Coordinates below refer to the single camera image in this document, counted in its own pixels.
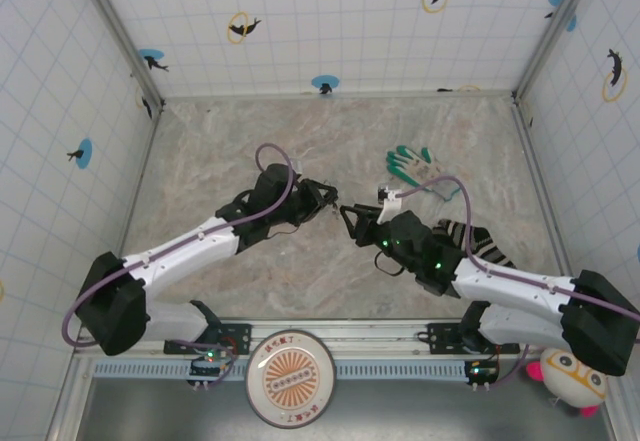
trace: black and white striped fabric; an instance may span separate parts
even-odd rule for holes
[[[464,239],[465,227],[466,225],[464,223],[457,223],[450,219],[441,219],[431,231],[434,236],[447,238],[453,246],[464,250],[466,244]],[[506,266],[507,268],[516,267],[515,264],[498,249],[489,231],[485,228],[471,227],[471,252],[490,263]]]

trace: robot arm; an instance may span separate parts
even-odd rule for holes
[[[466,253],[435,236],[411,211],[380,221],[382,210],[354,205],[340,210],[358,246],[375,245],[416,282],[437,296],[472,301],[458,336],[474,351],[488,345],[527,343],[571,351],[583,363],[621,376],[633,349],[638,323],[567,294],[540,289],[479,269]],[[355,224],[349,218],[355,214]],[[548,286],[582,293],[637,313],[603,276],[583,271],[579,277],[551,277],[481,264],[500,273],[525,277]]]
[[[180,339],[218,342],[218,318],[199,301],[181,305],[155,298],[167,287],[216,261],[229,258],[267,239],[278,224],[300,226],[325,206],[335,204],[337,190],[310,179],[298,180],[285,201],[271,213],[244,224],[207,234],[215,226],[237,221],[272,206],[287,187],[288,168],[272,164],[252,190],[240,193],[195,229],[154,249],[119,259],[105,253],[94,261],[80,295],[106,276],[131,268],[99,289],[76,314],[105,354],[120,354],[139,341]]]

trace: green glove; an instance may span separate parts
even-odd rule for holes
[[[395,152],[387,152],[387,170],[411,186],[420,186],[425,181],[447,174],[427,148],[422,148],[421,153],[422,157],[406,146],[398,146]],[[460,188],[453,181],[439,181],[424,190],[449,201]]]

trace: stuffed toy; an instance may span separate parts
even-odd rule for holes
[[[571,353],[545,349],[540,361],[527,365],[530,378],[541,381],[558,399],[580,409],[588,418],[598,411],[607,396],[607,378]]]

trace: marble floor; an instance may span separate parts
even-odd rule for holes
[[[211,99],[171,103],[162,115],[125,254],[197,226],[258,176],[253,156],[282,146],[303,177],[339,190],[340,203],[375,204],[388,149],[427,146],[466,184],[474,224],[525,270],[555,265],[540,207],[504,97]],[[265,165],[279,161],[264,153]],[[464,220],[464,202],[417,193],[404,205],[427,225]],[[276,229],[290,231],[290,226]],[[458,317],[467,303],[424,291],[409,273],[392,278],[357,248],[339,214],[325,209],[293,235],[259,243],[166,291],[163,301],[200,299],[219,316],[288,318]]]

